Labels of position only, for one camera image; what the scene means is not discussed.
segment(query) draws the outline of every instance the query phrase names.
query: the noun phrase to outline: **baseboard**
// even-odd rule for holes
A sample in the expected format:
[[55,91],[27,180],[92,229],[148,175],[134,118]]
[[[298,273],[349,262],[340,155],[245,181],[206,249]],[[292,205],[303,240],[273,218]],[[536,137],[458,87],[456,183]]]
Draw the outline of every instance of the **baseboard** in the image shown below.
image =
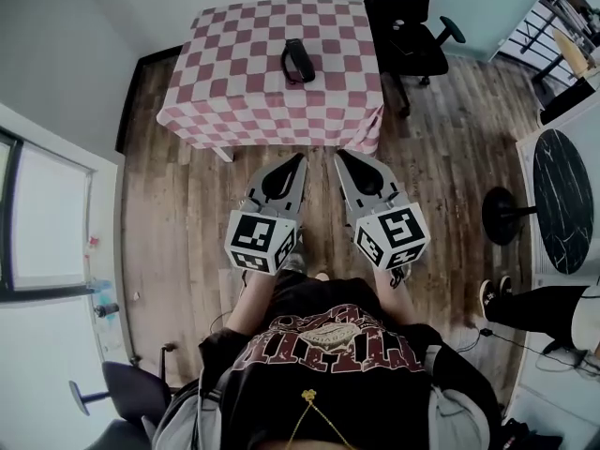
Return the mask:
[[123,104],[123,112],[121,113],[121,121],[119,122],[119,131],[116,135],[116,145],[114,149],[118,153],[122,154],[125,150],[125,137],[128,131],[131,111],[133,110],[133,100],[135,99],[135,93],[138,90],[138,86],[140,85],[143,68],[146,65],[151,65],[155,64],[156,62],[160,62],[165,58],[178,56],[179,53],[181,53],[181,49],[182,45],[179,45],[178,47],[172,47],[171,49],[143,56],[142,58],[140,58],[140,60],[138,60],[138,63],[135,66],[135,69],[133,70],[133,76],[131,77],[129,89],[127,90],[127,96],[125,97],[125,103]]

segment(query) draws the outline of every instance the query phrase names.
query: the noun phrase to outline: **person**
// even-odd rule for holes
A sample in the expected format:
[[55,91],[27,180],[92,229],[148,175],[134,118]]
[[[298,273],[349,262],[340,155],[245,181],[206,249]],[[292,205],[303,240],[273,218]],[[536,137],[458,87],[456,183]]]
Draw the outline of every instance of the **person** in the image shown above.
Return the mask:
[[404,282],[375,268],[373,290],[308,277],[300,249],[276,277],[247,272],[225,327],[200,344],[197,400],[168,412],[154,448],[493,448],[491,385],[419,322]]
[[558,346],[594,353],[600,358],[600,287],[540,287],[513,295],[509,276],[498,288],[484,280],[479,302],[490,322],[546,333]]

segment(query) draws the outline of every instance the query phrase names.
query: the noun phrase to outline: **black t-shirt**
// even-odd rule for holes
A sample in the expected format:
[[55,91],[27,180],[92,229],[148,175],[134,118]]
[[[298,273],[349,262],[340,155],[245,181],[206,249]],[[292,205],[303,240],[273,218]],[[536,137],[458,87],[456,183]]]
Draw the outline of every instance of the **black t-shirt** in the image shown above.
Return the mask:
[[[232,367],[220,401],[221,448],[288,441],[311,389],[353,447],[428,448],[431,379],[421,363],[438,338],[426,325],[395,325],[359,278],[306,278],[276,291],[255,337],[223,329],[200,346],[204,389]],[[313,410],[294,439],[341,443]]]

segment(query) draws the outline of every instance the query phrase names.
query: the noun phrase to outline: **wooden floor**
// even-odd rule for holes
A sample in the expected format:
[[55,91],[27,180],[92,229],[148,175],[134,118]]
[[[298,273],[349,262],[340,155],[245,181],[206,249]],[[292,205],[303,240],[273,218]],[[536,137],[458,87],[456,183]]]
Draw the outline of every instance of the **wooden floor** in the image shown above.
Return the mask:
[[[198,343],[211,322],[231,309],[237,275],[223,250],[229,212],[249,177],[278,156],[308,157],[305,242],[313,272],[371,280],[367,260],[342,230],[343,208],[335,184],[332,148],[241,147],[235,162],[195,150],[156,122],[175,60],[146,67],[127,131],[123,195],[127,315],[142,367],[157,371],[168,341],[171,385],[198,376]],[[465,347],[482,327],[477,292],[482,278],[513,277],[531,288],[528,226],[508,247],[493,246],[481,225],[481,202],[502,185],[525,203],[516,140],[536,130],[532,72],[501,57],[492,64],[450,58],[450,71],[431,86],[405,78],[412,115],[397,117],[399,96],[383,78],[386,111],[378,158],[388,164],[425,214],[431,245],[412,268],[409,290],[422,317],[454,348]],[[219,328],[218,320],[214,328]],[[511,329],[495,330],[522,339]],[[464,353],[506,403],[516,378],[520,348],[482,337]]]

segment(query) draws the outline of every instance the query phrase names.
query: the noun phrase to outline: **black marble table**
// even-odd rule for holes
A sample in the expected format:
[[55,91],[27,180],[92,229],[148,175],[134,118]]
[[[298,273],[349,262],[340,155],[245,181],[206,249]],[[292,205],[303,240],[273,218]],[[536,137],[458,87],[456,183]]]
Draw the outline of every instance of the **black marble table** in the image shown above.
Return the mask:
[[578,150],[559,130],[546,130],[535,145],[533,191],[546,253],[559,272],[573,274],[590,249],[593,195]]

